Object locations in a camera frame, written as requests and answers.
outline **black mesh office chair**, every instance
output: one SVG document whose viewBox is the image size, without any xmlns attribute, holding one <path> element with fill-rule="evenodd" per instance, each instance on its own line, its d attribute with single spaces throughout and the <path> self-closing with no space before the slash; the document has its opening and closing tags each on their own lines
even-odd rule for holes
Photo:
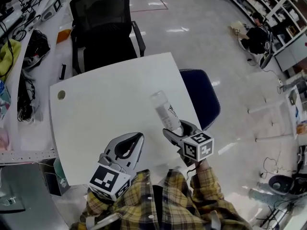
<svg viewBox="0 0 307 230">
<path fill-rule="evenodd" d="M 129 38 L 132 28 L 140 56 L 144 56 L 146 47 L 136 22 L 131 21 L 129 0 L 72 0 L 70 6 L 74 25 L 72 66 L 78 74 L 81 47 L 85 47 L 85 71 L 137 58 Z"/>
</svg>

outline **sleeve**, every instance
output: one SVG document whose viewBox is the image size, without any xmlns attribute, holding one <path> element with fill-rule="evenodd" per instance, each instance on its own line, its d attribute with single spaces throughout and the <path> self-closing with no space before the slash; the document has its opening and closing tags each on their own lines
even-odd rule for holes
<svg viewBox="0 0 307 230">
<path fill-rule="evenodd" d="M 109 206 L 113 203 L 111 200 L 98 198 L 92 191 L 88 191 L 86 208 L 79 218 L 79 222 L 73 223 L 70 230 L 86 230 L 86 218 L 98 217 L 108 211 Z"/>
<path fill-rule="evenodd" d="M 234 206 L 224 199 L 212 168 L 193 176 L 190 185 L 194 189 L 192 200 L 203 220 L 211 221 L 210 212 L 216 210 L 221 221 L 222 230 L 252 229 L 239 216 Z"/>
</svg>

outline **chair armrest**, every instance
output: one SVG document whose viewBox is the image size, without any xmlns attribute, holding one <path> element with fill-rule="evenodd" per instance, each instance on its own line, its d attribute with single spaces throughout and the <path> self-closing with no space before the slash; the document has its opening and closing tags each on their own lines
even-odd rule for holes
<svg viewBox="0 0 307 230">
<path fill-rule="evenodd" d="M 78 74 L 81 74 L 81 70 L 79 67 L 78 62 L 78 44 L 77 44 L 77 35 L 76 35 L 76 29 L 73 29 L 71 31 L 71 40 L 72 40 L 72 68 L 75 69 L 75 71 Z"/>
<path fill-rule="evenodd" d="M 144 56 L 144 51 L 146 49 L 145 43 L 143 41 L 141 32 L 140 32 L 139 27 L 136 24 L 136 22 L 132 21 L 131 23 L 132 23 L 132 27 L 133 27 L 133 30 L 134 30 L 134 34 L 135 34 L 136 40 L 138 41 L 138 45 L 139 45 L 139 48 L 140 48 L 140 56 L 143 57 Z"/>
</svg>

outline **hand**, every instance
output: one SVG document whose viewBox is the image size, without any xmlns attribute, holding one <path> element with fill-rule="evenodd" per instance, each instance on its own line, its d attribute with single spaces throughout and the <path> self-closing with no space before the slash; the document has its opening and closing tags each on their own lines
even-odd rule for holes
<svg viewBox="0 0 307 230">
<path fill-rule="evenodd" d="M 203 160 L 203 161 L 200 161 L 200 162 L 196 162 L 195 163 L 195 168 L 196 167 L 198 167 L 196 169 L 196 173 L 200 173 L 200 172 L 205 171 L 205 170 L 210 168 L 209 163 L 208 163 L 208 161 L 206 159 Z"/>
</svg>

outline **plastic bottle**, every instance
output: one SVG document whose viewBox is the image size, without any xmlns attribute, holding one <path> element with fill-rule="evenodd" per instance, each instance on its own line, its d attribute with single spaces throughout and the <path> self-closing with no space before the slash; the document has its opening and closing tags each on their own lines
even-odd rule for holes
<svg viewBox="0 0 307 230">
<path fill-rule="evenodd" d="M 168 101 L 165 93 L 163 91 L 159 91 L 151 95 L 150 98 L 164 127 L 181 136 L 181 122 L 177 117 L 172 105 Z"/>
</svg>

